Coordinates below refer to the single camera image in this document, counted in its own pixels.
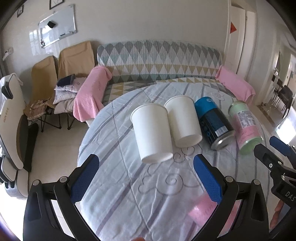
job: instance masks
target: screw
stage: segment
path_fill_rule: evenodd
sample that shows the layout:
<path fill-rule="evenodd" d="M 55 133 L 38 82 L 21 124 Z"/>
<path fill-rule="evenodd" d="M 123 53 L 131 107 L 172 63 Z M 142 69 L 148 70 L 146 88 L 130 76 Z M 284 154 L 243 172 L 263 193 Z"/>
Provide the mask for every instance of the screw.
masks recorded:
<path fill-rule="evenodd" d="M 37 186 L 39 184 L 39 180 L 35 180 L 34 182 L 33 182 L 33 186 Z"/>
<path fill-rule="evenodd" d="M 233 178 L 230 177 L 230 176 L 227 176 L 227 177 L 225 178 L 225 180 L 226 180 L 227 182 L 229 182 L 229 183 L 233 182 Z"/>
<path fill-rule="evenodd" d="M 255 185 L 260 185 L 260 181 L 257 180 L 257 179 L 255 179 L 255 180 L 254 180 L 254 184 L 255 184 Z"/>
<path fill-rule="evenodd" d="M 67 177 L 61 177 L 61 178 L 59 179 L 59 181 L 60 181 L 61 183 L 65 183 L 67 180 L 68 180 Z"/>

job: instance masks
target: pink and green can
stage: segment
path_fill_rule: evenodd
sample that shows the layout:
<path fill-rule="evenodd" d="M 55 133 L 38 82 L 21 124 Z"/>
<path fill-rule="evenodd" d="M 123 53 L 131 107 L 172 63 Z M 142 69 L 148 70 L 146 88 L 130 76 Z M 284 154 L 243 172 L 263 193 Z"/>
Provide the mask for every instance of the pink and green can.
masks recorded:
<path fill-rule="evenodd" d="M 241 154 L 251 153 L 263 141 L 253 114 L 243 101 L 233 102 L 228 110 L 236 131 L 237 145 Z"/>

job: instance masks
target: blue and black can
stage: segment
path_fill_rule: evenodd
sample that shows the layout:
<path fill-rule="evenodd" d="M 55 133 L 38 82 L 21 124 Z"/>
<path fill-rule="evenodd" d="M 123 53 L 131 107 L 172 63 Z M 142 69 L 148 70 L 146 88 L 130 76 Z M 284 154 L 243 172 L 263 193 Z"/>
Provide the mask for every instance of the blue and black can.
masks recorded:
<path fill-rule="evenodd" d="M 221 150 L 235 140 L 235 130 L 212 98 L 202 97 L 194 105 L 202 134 L 212 150 Z"/>

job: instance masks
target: white paper cup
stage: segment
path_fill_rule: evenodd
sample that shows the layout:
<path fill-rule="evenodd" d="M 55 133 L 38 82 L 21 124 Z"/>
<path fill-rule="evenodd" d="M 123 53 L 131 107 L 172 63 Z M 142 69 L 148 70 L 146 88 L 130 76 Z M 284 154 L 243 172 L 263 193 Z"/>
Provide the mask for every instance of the white paper cup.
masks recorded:
<path fill-rule="evenodd" d="M 157 163 L 173 157 L 168 112 L 163 106 L 141 105 L 132 112 L 131 122 L 143 163 Z"/>
<path fill-rule="evenodd" d="M 202 140 L 194 101 L 185 95 L 170 98 L 165 103 L 168 121 L 177 147 L 190 147 Z"/>

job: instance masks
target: blue textured pad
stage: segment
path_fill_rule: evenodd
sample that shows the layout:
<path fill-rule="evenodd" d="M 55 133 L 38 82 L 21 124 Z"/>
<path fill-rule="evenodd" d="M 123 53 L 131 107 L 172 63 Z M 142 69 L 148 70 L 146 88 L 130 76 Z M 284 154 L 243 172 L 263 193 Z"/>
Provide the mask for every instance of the blue textured pad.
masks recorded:
<path fill-rule="evenodd" d="M 100 167 L 99 158 L 96 155 L 92 155 L 93 158 L 86 166 L 81 175 L 77 178 L 76 182 L 71 188 L 71 202 L 76 203 L 81 201 L 86 190 L 88 189 L 91 181 L 93 180 L 96 172 Z"/>
<path fill-rule="evenodd" d="M 222 188 L 198 156 L 195 156 L 193 159 L 193 168 L 204 185 L 211 200 L 220 204 L 222 200 Z"/>
<path fill-rule="evenodd" d="M 269 144 L 276 148 L 280 153 L 282 153 L 284 156 L 290 156 L 291 149 L 288 145 L 286 145 L 284 142 L 282 142 L 279 138 L 272 136 L 269 139 Z"/>

